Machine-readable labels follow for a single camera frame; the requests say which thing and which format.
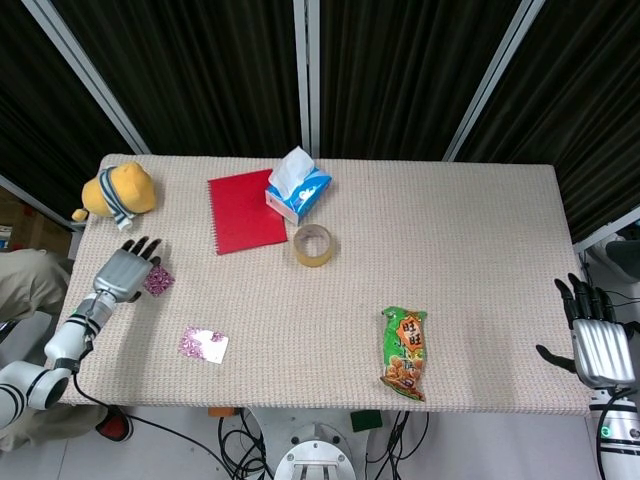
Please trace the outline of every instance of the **red notebook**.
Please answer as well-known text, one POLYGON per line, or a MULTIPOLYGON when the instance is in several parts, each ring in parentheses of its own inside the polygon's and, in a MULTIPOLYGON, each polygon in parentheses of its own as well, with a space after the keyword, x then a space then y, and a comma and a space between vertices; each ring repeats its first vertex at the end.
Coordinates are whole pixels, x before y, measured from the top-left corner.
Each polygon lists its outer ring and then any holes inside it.
POLYGON ((271 170, 209 180, 216 253, 287 241, 284 219, 267 205, 271 170))

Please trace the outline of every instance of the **green snack package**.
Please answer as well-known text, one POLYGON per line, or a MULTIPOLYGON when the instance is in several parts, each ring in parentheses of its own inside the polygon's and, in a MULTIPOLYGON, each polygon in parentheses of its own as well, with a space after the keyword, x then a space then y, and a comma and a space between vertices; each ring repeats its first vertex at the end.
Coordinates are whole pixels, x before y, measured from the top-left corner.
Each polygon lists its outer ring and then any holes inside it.
POLYGON ((380 380, 396 392, 424 402, 418 384, 427 357, 422 334, 422 321, 427 318, 427 312, 389 307, 382 314, 387 317, 387 328, 384 330, 384 374, 380 380))

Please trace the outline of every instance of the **robotic arm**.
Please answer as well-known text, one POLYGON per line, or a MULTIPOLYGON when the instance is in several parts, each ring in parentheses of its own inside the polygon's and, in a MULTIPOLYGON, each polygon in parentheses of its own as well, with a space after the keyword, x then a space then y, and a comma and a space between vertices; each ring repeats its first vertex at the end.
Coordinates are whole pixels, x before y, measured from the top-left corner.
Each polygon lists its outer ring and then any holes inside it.
POLYGON ((60 327, 45 346, 52 369, 27 362, 12 362, 0 370, 0 429, 15 422, 25 408, 46 410, 60 400, 69 377, 78 372, 82 359, 93 350, 93 339, 105 326, 117 303, 134 302, 138 289, 160 257, 149 257, 160 240, 142 248, 148 237, 134 245, 127 241, 100 269, 93 292, 60 327))
POLYGON ((629 398, 635 381, 629 343, 640 323, 616 322, 609 296, 569 274, 573 293, 555 281, 564 303, 574 359, 536 350, 547 362, 563 368, 594 390, 589 410, 596 425, 598 470, 603 480, 640 479, 640 419, 629 398))

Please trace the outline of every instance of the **black cable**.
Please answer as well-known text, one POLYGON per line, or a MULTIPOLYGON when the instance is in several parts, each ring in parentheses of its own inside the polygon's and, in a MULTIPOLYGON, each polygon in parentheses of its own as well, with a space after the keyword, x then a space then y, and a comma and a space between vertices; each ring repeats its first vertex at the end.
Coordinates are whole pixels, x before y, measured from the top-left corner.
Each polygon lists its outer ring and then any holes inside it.
POLYGON ((602 480, 607 480, 607 477, 604 474, 604 469, 602 468, 602 426, 604 425, 604 420, 616 400, 620 400, 621 398, 632 395, 636 392, 637 390, 635 388, 623 388, 617 393, 611 395, 611 399, 602 409, 602 413, 598 419, 598 427, 596 431, 596 459, 598 460, 598 472, 600 472, 600 478, 602 480))
MULTIPOLYGON (((366 463, 368 464, 368 463, 377 463, 382 459, 385 459, 384 463, 380 466, 380 469, 378 470, 378 473, 375 476, 374 480, 378 480, 380 478, 380 476, 382 475, 382 472, 387 466, 387 463, 390 464, 391 475, 393 480, 401 480, 400 475, 398 474, 398 462, 400 461, 400 457, 402 456, 402 449, 403 449, 402 435, 404 433, 404 428, 407 424, 407 421, 409 420, 409 416, 411 415, 410 412, 404 412, 404 417, 402 418, 402 420, 400 420, 400 415, 402 415, 402 413, 403 412, 398 412, 398 414, 396 415, 396 419, 393 423, 393 427, 391 428, 391 433, 389 434, 389 440, 387 441, 387 446, 385 448, 384 455, 382 455, 377 460, 373 460, 373 461, 366 460, 366 463), (400 451, 398 455, 395 455, 394 452, 398 447, 398 445, 400 445, 400 451)), ((365 465, 365 478, 366 477, 367 477, 367 469, 365 465)))
POLYGON ((620 295, 621 297, 626 298, 627 300, 640 300, 640 297, 627 297, 625 294, 620 292, 614 292, 613 290, 605 290, 604 293, 614 293, 616 295, 620 295))
POLYGON ((269 467, 266 461, 266 449, 265 449, 264 438, 262 436, 262 433, 260 434, 259 438, 251 433, 249 426, 247 425, 244 412, 240 414, 240 419, 242 421, 242 426, 244 430, 233 429, 224 435, 222 434, 224 417, 220 418, 220 420, 218 421, 218 443, 220 444, 220 453, 222 456, 222 461, 225 463, 225 466, 227 467, 227 469, 233 472, 233 474, 231 475, 231 479, 232 480, 243 479, 248 474, 256 473, 260 471, 262 471, 262 474, 260 475, 259 478, 264 478, 265 474, 268 475, 270 478, 273 478, 273 475, 271 474, 271 471, 269 470, 269 467), (249 438, 249 440, 253 444, 248 450, 245 451, 244 456, 239 462, 234 461, 231 458, 231 456, 227 453, 227 449, 226 449, 227 440, 229 440, 229 438, 234 434, 240 435, 240 438, 242 438, 243 436, 249 438), (258 453, 260 456, 250 459, 249 455, 251 455, 253 450, 256 450, 256 449, 258 450, 258 453), (257 463, 258 466, 256 467, 251 466, 254 463, 257 463))
POLYGON ((399 460, 406 460, 411 455, 416 453, 416 450, 418 450, 418 448, 420 448, 420 445, 422 445, 422 442, 424 441, 425 437, 427 436, 427 430, 429 430, 429 420, 430 420, 430 416, 429 416, 429 412, 427 412, 427 421, 426 421, 426 423, 424 425, 424 430, 422 432, 422 436, 420 437, 420 440, 418 440, 418 443, 416 444, 416 446, 413 447, 413 450, 411 450, 409 453, 407 453, 404 457, 400 457, 399 460))
POLYGON ((188 437, 187 435, 184 435, 180 432, 176 432, 175 430, 172 430, 168 427, 165 427, 164 425, 159 425, 157 423, 154 422, 150 422, 149 420, 145 420, 144 418, 140 418, 137 417, 135 415, 130 415, 128 413, 125 413, 123 411, 121 411, 119 408, 114 407, 113 405, 107 405, 104 402, 101 402, 100 400, 97 400, 95 398, 93 398, 92 396, 86 394, 85 392, 82 391, 82 389, 80 388, 80 385, 78 385, 78 377, 77 374, 73 374, 73 385, 76 387, 76 390, 78 391, 78 393, 80 395, 82 395, 84 398, 86 398, 87 400, 96 403, 98 405, 101 405, 103 407, 105 407, 106 409, 108 409, 110 412, 114 412, 118 415, 123 415, 124 417, 131 419, 131 420, 137 420, 138 422, 141 423, 145 423, 147 425, 150 425, 152 427, 158 428, 160 430, 164 430, 165 432, 171 433, 177 437, 180 437, 188 442, 193 443, 194 445, 197 445, 198 447, 202 448, 205 452, 207 452, 209 455, 211 455, 213 458, 215 458, 218 463, 220 463, 220 465, 222 465, 222 467, 225 469, 225 471, 227 472, 227 474, 231 477, 232 476, 232 472, 230 470, 227 469, 226 465, 224 464, 224 462, 222 461, 222 459, 220 457, 218 457, 218 455, 216 455, 213 450, 211 450, 209 447, 207 447, 206 445, 198 442, 197 440, 194 440, 191 437, 188 437))
POLYGON ((633 302, 619 303, 617 305, 612 305, 612 307, 624 307, 625 305, 631 305, 632 303, 640 303, 640 300, 634 300, 633 302))

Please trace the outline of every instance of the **person's leg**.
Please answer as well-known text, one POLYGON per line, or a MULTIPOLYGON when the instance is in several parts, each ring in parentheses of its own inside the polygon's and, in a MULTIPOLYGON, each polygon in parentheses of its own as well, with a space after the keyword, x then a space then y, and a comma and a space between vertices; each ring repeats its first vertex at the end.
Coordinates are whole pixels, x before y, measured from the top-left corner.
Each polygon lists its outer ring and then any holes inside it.
POLYGON ((48 440, 79 437, 106 416, 107 409, 99 405, 56 405, 43 411, 28 408, 18 420, 0 430, 0 450, 8 452, 48 440))
MULTIPOLYGON (((0 253, 0 322, 27 319, 36 310, 59 314, 72 265, 71 260, 44 250, 0 253)), ((29 327, 20 322, 16 330, 22 326, 29 327)), ((35 329, 34 332, 38 336, 43 333, 42 329, 35 329)), ((16 333, 18 332, 12 332, 5 342, 11 342, 11 335, 16 333)), ((0 346, 2 353, 6 353, 0 355, 0 369, 11 361, 24 359, 15 358, 16 355, 22 356, 16 354, 16 349, 13 349, 12 355, 12 349, 8 348, 10 346, 14 345, 7 345, 4 349, 0 346)), ((28 408, 18 420, 0 429, 0 450, 8 451, 46 440, 76 437, 93 428, 114 441, 126 439, 130 432, 128 421, 123 415, 115 411, 107 412, 106 408, 99 405, 56 405, 45 411, 28 408)))
POLYGON ((73 262, 44 250, 0 253, 0 322, 58 314, 69 286, 73 262))

